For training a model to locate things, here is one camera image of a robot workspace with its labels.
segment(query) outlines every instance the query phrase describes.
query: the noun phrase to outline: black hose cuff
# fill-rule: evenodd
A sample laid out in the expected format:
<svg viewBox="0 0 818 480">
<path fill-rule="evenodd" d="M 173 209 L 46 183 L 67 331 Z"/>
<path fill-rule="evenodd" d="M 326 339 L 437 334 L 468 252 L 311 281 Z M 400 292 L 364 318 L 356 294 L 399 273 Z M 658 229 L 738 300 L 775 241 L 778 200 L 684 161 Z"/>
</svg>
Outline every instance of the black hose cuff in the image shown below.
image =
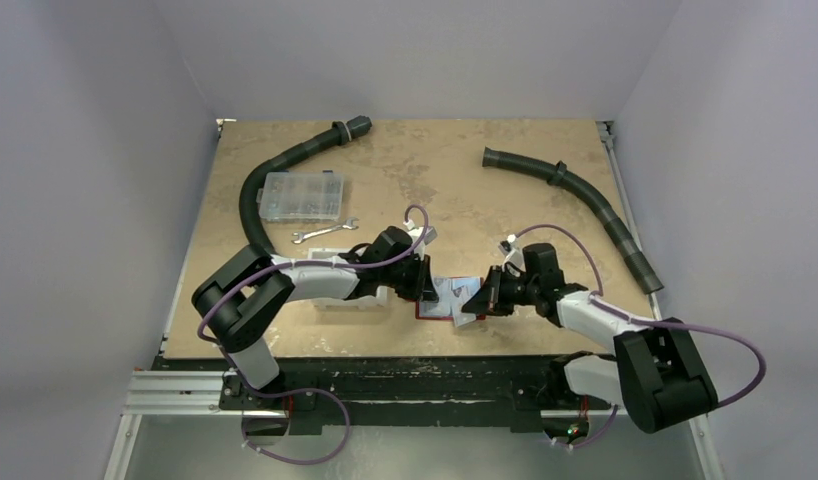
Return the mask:
<svg viewBox="0 0 818 480">
<path fill-rule="evenodd" d="M 498 163 L 500 163 L 500 152 L 486 147 L 486 149 L 483 150 L 483 166 L 497 167 Z"/>
<path fill-rule="evenodd" d="M 337 129 L 339 135 L 341 135 L 341 139 L 338 141 L 339 145 L 346 145 L 348 142 L 365 135 L 371 131 L 371 125 L 371 119 L 364 115 L 348 120 L 347 123 L 332 122 L 332 128 Z"/>
<path fill-rule="evenodd" d="M 643 292 L 653 293 L 665 288 L 641 251 L 624 257 L 624 264 L 627 265 Z"/>
<path fill-rule="evenodd" d="M 560 160 L 556 164 L 556 173 L 553 174 L 552 177 L 547 179 L 547 184 L 552 187 L 559 186 L 562 183 L 562 177 L 565 176 L 565 172 L 568 171 L 568 165 L 565 165 L 565 162 Z"/>
</svg>

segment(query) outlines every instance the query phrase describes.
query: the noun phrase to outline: clear plastic box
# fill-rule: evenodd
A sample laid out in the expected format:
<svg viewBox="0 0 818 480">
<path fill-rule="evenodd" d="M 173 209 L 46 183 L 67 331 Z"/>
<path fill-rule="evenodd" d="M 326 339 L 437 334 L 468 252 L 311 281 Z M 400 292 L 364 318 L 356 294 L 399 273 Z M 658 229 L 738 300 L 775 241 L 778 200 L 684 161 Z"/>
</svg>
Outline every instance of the clear plastic box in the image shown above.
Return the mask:
<svg viewBox="0 0 818 480">
<path fill-rule="evenodd" d="M 333 172 L 271 172 L 259 202 L 269 222 L 336 221 L 341 216 L 344 176 Z"/>
</svg>

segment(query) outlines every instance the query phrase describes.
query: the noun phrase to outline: cable connector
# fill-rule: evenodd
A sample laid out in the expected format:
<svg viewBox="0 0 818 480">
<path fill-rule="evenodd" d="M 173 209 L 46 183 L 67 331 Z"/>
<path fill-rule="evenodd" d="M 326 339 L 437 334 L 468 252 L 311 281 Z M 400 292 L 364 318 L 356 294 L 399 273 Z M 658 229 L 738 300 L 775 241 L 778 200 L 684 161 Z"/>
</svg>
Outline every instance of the cable connector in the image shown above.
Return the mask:
<svg viewBox="0 0 818 480">
<path fill-rule="evenodd" d="M 500 249 L 500 253 L 506 256 L 503 260 L 504 264 L 511 263 L 517 268 L 524 266 L 524 252 L 518 248 L 518 237 L 515 234 L 509 234 L 506 240 L 500 242 L 497 248 Z"/>
</svg>

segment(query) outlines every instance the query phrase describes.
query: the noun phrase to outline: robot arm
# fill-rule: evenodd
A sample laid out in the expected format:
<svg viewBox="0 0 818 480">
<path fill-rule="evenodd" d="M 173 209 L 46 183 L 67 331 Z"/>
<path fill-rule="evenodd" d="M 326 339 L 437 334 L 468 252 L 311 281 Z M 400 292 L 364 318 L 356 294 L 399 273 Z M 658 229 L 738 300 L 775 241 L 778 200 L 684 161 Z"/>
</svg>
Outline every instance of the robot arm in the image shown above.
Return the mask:
<svg viewBox="0 0 818 480">
<path fill-rule="evenodd" d="M 411 248 L 421 228 L 407 232 L 388 227 L 361 254 L 339 254 L 321 263 L 273 272 L 250 285 L 253 293 L 238 292 L 224 303 L 208 322 L 220 346 L 255 388 L 261 389 L 280 375 L 263 335 L 287 302 L 312 298 L 352 300 L 376 294 L 379 286 L 393 288 L 406 300 L 437 301 L 430 276 L 430 257 L 424 245 L 432 241 L 429 229 L 424 242 L 409 256 L 377 268 L 351 269 L 352 264 L 373 264 L 391 259 Z M 248 245 L 206 280 L 191 297 L 191 303 L 205 316 L 231 289 L 255 272 L 283 263 L 304 262 L 269 254 L 260 245 Z"/>
<path fill-rule="evenodd" d="M 463 312 L 503 316 L 515 305 L 533 305 L 554 325 L 594 340 L 610 355 L 569 356 L 563 362 L 566 387 L 623 405 L 647 433 L 715 409 L 715 388 L 689 332 L 633 325 L 628 312 L 597 306 L 585 287 L 565 283 L 550 244 L 529 245 L 523 252 L 504 246 L 508 261 L 489 269 Z"/>
</svg>

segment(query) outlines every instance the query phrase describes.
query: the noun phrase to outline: small metal part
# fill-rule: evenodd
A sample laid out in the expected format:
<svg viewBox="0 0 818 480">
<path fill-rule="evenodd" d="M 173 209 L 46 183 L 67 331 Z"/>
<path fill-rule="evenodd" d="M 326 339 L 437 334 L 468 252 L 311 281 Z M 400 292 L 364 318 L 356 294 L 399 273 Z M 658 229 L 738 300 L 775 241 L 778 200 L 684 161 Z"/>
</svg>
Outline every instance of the small metal part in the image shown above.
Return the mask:
<svg viewBox="0 0 818 480">
<path fill-rule="evenodd" d="M 238 120 L 234 118 L 216 118 L 215 122 L 218 124 L 218 138 L 221 138 L 223 135 L 223 128 L 229 122 L 237 122 Z"/>
<path fill-rule="evenodd" d="M 424 245 L 429 245 L 436 238 L 438 238 L 438 231 L 436 231 L 435 227 L 430 226 L 427 229 L 427 236 L 424 237 Z"/>
<path fill-rule="evenodd" d="M 294 232 L 292 235 L 297 238 L 292 240 L 291 243 L 299 245 L 312 237 L 326 235 L 327 233 L 337 232 L 339 230 L 356 230 L 359 228 L 358 225 L 355 225 L 357 220 L 359 219 L 356 217 L 348 217 L 343 223 L 336 223 L 330 227 L 320 228 L 311 232 Z"/>
</svg>

